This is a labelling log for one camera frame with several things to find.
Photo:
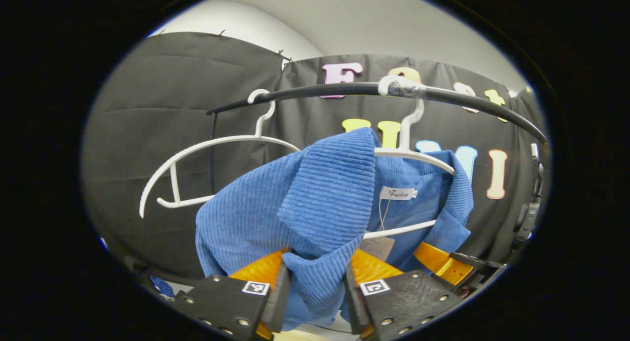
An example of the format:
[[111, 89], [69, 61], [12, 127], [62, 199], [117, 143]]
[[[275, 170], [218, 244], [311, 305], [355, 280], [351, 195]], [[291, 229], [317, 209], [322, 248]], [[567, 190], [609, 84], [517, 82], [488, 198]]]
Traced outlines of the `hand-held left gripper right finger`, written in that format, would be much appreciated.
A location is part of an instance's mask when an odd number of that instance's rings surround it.
[[422, 271], [403, 273], [358, 249], [344, 276], [351, 332], [361, 341], [398, 341], [461, 303]]

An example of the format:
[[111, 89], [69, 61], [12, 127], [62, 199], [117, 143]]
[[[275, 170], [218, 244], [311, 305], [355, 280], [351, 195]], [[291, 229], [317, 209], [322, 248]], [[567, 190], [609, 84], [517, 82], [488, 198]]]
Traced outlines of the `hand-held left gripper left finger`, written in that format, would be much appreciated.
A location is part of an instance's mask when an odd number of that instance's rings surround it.
[[179, 292], [173, 307], [236, 341], [272, 341], [282, 331], [290, 292], [290, 271], [277, 250], [239, 271], [213, 274], [189, 292]]

